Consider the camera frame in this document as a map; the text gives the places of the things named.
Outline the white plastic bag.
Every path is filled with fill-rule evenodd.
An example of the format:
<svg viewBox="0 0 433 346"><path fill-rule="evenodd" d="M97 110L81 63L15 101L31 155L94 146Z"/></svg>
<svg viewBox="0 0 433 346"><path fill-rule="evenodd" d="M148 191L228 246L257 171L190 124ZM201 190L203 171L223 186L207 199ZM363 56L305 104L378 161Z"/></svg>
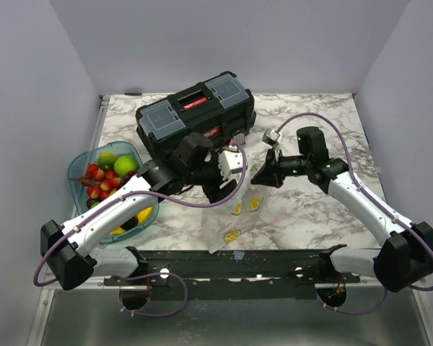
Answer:
<svg viewBox="0 0 433 346"><path fill-rule="evenodd" d="M225 248L241 234L252 231L265 206L268 188L250 182L258 171L258 165L250 154L246 156L248 169L235 196L220 206L201 211L201 230L211 254Z"/></svg>

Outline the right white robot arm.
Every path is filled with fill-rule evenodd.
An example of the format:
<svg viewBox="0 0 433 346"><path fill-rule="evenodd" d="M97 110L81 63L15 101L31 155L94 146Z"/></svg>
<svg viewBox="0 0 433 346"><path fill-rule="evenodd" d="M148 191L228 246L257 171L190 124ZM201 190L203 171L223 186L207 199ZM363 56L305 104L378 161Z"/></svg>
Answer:
<svg viewBox="0 0 433 346"><path fill-rule="evenodd" d="M322 130L315 126L297 131L299 155L285 156L281 134L268 129L263 142L270 145L264 165L251 179L254 185L280 188L287 177L306 176L325 194L347 207L377 240L377 249L339 245L318 263L318 275L332 283L344 273L376 278L396 293L433 273L433 229L413 223L367 191L342 159L331 158Z"/></svg>

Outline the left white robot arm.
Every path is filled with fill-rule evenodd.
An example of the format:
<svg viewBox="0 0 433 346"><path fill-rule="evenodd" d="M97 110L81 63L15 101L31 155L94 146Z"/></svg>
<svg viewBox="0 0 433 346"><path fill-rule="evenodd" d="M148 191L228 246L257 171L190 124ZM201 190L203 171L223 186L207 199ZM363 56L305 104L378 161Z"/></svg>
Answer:
<svg viewBox="0 0 433 346"><path fill-rule="evenodd" d="M145 266L132 249L112 256L102 255L97 245L111 231L137 213L163 200L195 208L196 204L179 200L176 195L186 185L204 189L213 208L228 202L241 188L247 156L242 146L233 143L215 151L212 142L200 133L187 135L178 147L161 158L147 161L117 192L87 212L62 224L49 220L40 229L41 263L33 283L39 280L44 265L51 270L53 283L72 290L94 276L122 277L131 285L145 278Z"/></svg>

